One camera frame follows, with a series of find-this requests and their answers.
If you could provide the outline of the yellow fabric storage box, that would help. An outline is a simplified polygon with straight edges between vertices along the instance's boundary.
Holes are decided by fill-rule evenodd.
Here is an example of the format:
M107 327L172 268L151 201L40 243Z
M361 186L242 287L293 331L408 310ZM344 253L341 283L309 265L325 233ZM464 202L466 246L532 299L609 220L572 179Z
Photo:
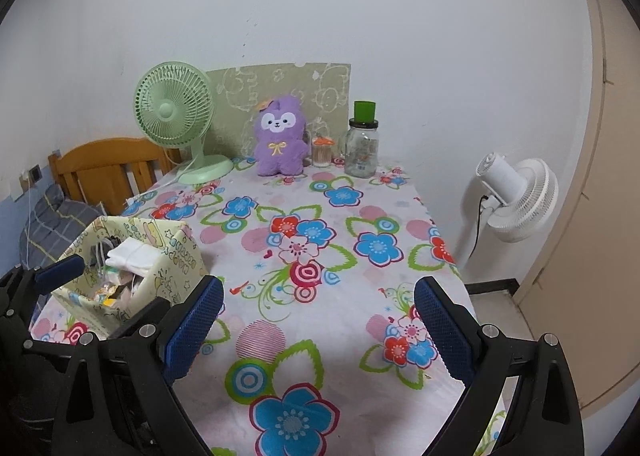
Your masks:
M186 301L207 274L189 225L152 218L100 216L64 251L84 272L53 291L71 316L106 337L154 298Z

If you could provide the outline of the green desk fan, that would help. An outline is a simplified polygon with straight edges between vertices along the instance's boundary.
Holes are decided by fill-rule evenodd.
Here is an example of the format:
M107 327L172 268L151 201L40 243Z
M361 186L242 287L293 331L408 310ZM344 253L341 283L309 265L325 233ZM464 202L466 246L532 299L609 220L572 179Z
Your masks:
M208 75L185 62L152 67L134 91L134 118L143 134L165 150L190 150L191 158L177 171L186 185L221 179L233 169L228 157L204 153L214 110Z

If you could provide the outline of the white floor fan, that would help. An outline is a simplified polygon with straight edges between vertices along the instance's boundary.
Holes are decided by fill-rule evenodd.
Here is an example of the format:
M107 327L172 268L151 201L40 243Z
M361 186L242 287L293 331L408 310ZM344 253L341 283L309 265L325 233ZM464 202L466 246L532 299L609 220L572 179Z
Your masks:
M491 152L478 163L475 176L485 193L477 205L473 239L461 250L462 265L475 254L486 228L507 244L536 234L550 219L560 192L558 178L541 158L512 166L505 156Z

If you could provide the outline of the glass jar green lid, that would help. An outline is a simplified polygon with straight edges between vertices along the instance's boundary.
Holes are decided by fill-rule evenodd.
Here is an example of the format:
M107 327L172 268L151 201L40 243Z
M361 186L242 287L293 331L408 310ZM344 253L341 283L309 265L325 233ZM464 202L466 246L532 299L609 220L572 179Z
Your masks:
M348 176L367 179L378 168L378 120L376 104L372 101L354 101L348 130L342 141L344 171Z

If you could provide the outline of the toothpick holder orange lid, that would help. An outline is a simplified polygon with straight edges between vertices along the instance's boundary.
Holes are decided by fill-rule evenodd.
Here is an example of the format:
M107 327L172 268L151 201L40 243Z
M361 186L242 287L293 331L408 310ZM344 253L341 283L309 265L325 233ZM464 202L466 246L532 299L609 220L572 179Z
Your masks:
M326 168L332 164L335 142L328 136L316 136L311 141L311 161L315 167Z

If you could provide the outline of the white towel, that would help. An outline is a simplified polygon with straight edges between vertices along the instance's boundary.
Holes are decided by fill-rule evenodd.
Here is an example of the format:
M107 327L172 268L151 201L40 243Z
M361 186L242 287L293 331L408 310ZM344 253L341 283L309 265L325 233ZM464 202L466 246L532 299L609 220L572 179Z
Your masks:
M160 260L163 251L132 237L126 238L107 253L105 264L111 268L145 277Z

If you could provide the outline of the floral tablecloth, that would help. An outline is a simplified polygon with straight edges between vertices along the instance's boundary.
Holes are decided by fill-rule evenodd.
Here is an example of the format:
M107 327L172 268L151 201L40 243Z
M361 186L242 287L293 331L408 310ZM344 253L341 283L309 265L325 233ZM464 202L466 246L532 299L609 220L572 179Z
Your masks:
M224 306L175 390L216 455L420 455L462 392L413 300L431 275L468 304L405 171L165 176L127 218L189 225Z

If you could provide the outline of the purple plush toy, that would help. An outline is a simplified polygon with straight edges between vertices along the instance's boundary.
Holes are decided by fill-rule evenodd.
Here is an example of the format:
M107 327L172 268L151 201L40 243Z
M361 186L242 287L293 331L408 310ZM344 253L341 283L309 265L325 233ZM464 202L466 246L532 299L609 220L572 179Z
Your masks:
M298 176L310 146L304 135L307 120L300 101L293 95L274 98L257 111L254 158L258 176Z

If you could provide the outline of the wooden bed headboard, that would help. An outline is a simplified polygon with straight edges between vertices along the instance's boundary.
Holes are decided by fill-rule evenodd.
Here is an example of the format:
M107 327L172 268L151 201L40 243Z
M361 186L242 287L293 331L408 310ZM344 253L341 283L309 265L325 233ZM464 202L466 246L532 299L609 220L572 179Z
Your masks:
M48 157L54 182L75 202L102 204L117 216L126 200L156 183L155 171L168 173L181 161L175 148L165 150L147 138L104 138Z

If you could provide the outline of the plaid blue pillow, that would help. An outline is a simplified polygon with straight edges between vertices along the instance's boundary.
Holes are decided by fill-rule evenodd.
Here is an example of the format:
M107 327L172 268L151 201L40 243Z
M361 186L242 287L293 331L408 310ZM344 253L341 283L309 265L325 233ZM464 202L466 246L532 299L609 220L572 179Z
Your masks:
M20 236L20 261L25 268L45 268L64 254L98 216L102 204L68 199L58 184L49 186L32 207Z

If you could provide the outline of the patterned beige wall sheet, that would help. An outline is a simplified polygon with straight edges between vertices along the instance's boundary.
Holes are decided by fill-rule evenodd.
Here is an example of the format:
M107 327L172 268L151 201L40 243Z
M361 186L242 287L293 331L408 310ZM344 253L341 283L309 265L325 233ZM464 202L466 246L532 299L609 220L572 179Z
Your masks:
M229 158L254 153L254 120L258 107L279 96L298 98L307 133L336 140L347 130L349 64L293 63L211 70L214 119L204 150Z

